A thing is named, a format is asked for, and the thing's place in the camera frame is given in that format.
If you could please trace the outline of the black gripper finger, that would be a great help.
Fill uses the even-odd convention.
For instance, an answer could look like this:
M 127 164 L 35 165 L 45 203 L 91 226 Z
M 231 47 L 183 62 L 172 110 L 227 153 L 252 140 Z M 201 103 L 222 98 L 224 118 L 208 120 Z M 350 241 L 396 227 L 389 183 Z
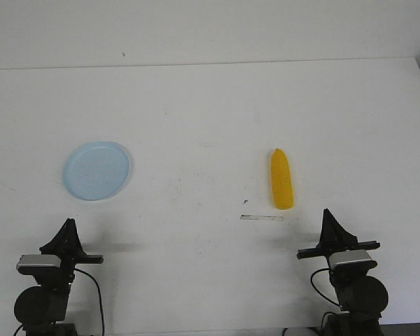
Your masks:
M 40 247 L 39 251 L 41 253 L 59 253 L 63 251 L 68 238 L 70 224 L 71 219 L 66 219 L 58 233 L 47 244 Z
M 328 235 L 330 241 L 336 246 L 352 247 L 358 244 L 358 238 L 347 232 L 336 220 L 333 214 L 327 210 Z
M 85 256 L 81 241 L 78 236 L 76 222 L 71 218 L 71 251 L 75 256 Z
M 326 249 L 332 243 L 332 240 L 333 240 L 331 216 L 332 214 L 329 211 L 329 209 L 323 210 L 321 234 L 320 234 L 319 242 L 318 242 L 318 247 L 322 249 Z

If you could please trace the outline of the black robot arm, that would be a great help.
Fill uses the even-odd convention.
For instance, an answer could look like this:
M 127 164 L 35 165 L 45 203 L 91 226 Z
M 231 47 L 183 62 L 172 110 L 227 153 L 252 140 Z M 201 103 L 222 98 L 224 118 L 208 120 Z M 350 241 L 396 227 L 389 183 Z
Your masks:
M 378 241 L 359 241 L 345 230 L 329 209 L 323 210 L 321 234 L 314 248 L 300 249 L 297 258 L 323 257 L 327 267 L 311 273 L 311 287 L 339 311 L 327 311 L 317 335 L 383 335 L 379 319 L 389 304 L 385 285 L 368 272 L 378 266 L 368 253 L 380 247 Z M 332 300 L 316 286 L 314 277 L 328 273 L 337 299 Z
M 74 323 L 66 323 L 67 306 L 75 274 L 92 280 L 97 289 L 101 334 L 105 334 L 102 292 L 98 281 L 78 265 L 100 265 L 102 255 L 84 252 L 78 236 L 76 222 L 66 219 L 58 233 L 39 248 L 39 254 L 21 255 L 18 273 L 34 278 L 36 285 L 19 294 L 14 304 L 14 315 L 20 326 L 14 334 L 25 335 L 77 335 Z

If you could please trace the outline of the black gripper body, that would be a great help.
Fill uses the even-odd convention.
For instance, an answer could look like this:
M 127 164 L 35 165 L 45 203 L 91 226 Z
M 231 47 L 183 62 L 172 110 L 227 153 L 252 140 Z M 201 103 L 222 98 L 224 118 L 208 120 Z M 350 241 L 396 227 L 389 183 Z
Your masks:
M 298 260 L 308 259 L 308 258 L 317 258 L 324 257 L 327 258 L 334 253 L 344 252 L 344 251 L 357 251 L 365 250 L 371 251 L 376 250 L 380 247 L 378 241 L 360 241 L 357 244 L 352 245 L 339 245 L 339 246 L 319 246 L 317 245 L 314 248 L 303 248 L 297 251 L 296 257 Z
M 89 255 L 86 253 L 68 254 L 60 253 L 57 255 L 61 260 L 59 272 L 73 273 L 77 265 L 100 265 L 104 262 L 103 255 Z

